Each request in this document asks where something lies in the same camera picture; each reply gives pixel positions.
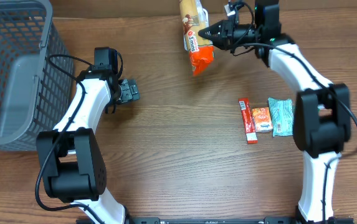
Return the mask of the orange spaghetti packet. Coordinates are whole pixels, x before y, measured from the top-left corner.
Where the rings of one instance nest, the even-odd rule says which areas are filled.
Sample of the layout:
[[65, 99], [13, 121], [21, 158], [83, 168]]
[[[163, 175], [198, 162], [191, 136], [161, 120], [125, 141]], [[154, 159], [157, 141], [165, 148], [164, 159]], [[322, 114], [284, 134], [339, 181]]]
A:
[[198, 76], [214, 60], [212, 42], [198, 35], [199, 30], [208, 27], [201, 14], [204, 8], [200, 0], [179, 0], [179, 8], [193, 75]]

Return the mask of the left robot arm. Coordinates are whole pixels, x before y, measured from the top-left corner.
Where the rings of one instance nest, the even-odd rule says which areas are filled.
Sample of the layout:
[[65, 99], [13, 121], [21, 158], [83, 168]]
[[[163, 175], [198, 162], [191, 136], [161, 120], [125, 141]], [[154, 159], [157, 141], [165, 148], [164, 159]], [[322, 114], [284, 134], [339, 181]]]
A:
[[79, 208], [92, 223], [133, 223], [128, 209], [107, 189], [107, 169], [95, 131], [103, 113], [140, 99], [138, 85], [121, 77], [123, 58], [113, 48], [97, 47], [94, 62], [77, 77], [56, 64], [59, 57], [52, 54], [46, 60], [76, 82], [76, 93], [53, 130], [37, 136], [36, 202], [50, 212]]

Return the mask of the teal wet wipes pack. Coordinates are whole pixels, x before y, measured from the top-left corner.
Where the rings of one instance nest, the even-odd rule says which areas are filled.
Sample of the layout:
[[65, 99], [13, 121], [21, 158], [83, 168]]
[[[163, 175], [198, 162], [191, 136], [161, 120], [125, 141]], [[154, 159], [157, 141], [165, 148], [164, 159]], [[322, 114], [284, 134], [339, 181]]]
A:
[[272, 117], [273, 137], [292, 136], [294, 121], [292, 100], [268, 98], [268, 104]]

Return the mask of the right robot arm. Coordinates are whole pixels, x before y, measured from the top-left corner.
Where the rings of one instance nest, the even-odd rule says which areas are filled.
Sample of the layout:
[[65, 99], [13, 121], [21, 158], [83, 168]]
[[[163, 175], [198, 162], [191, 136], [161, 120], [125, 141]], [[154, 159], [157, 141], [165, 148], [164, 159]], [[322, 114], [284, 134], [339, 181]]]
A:
[[239, 23], [244, 1], [226, 6], [227, 19], [199, 31], [221, 50], [251, 47], [257, 58], [296, 91], [293, 140], [303, 154], [303, 187], [297, 205], [300, 223], [340, 223], [333, 214], [335, 173], [351, 136], [350, 93], [333, 84], [302, 56], [298, 45], [282, 32], [278, 1], [256, 1], [252, 22]]

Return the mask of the red stick sachet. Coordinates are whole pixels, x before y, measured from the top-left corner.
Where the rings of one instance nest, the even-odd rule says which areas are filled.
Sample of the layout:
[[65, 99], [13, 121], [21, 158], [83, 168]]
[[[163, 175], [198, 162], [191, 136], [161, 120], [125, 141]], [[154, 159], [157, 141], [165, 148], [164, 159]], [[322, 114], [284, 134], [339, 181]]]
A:
[[242, 120], [244, 123], [245, 136], [248, 144], [257, 144], [258, 139], [256, 135], [255, 125], [253, 123], [252, 113], [250, 110], [249, 99], [239, 98], [238, 99]]

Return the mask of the small orange snack box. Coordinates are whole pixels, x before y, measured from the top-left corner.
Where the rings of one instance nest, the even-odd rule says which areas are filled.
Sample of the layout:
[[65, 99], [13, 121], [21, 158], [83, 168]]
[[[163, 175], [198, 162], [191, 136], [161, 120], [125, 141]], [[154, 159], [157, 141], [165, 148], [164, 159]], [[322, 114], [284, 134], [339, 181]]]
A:
[[255, 130], [258, 133], [267, 133], [273, 130], [269, 107], [253, 108], [252, 116], [254, 119]]

